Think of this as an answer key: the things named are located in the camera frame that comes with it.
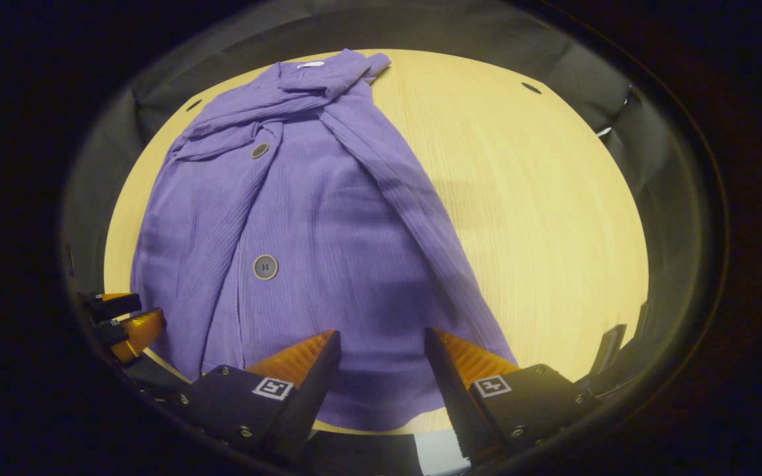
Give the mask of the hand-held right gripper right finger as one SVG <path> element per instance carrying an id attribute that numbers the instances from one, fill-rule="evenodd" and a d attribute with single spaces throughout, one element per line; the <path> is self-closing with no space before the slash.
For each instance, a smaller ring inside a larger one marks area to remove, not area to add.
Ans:
<path id="1" fill-rule="evenodd" d="M 520 368 L 438 328 L 425 329 L 424 352 L 471 463 L 541 446 L 601 406 L 547 365 Z"/>

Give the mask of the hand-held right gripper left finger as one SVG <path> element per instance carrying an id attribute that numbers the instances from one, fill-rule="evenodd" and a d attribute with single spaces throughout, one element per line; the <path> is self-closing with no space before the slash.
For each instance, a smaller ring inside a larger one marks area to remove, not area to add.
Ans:
<path id="1" fill-rule="evenodd" d="M 214 368 L 178 392 L 176 413 L 233 449 L 296 461 L 340 362 L 341 333 L 330 329 L 244 370 Z"/>

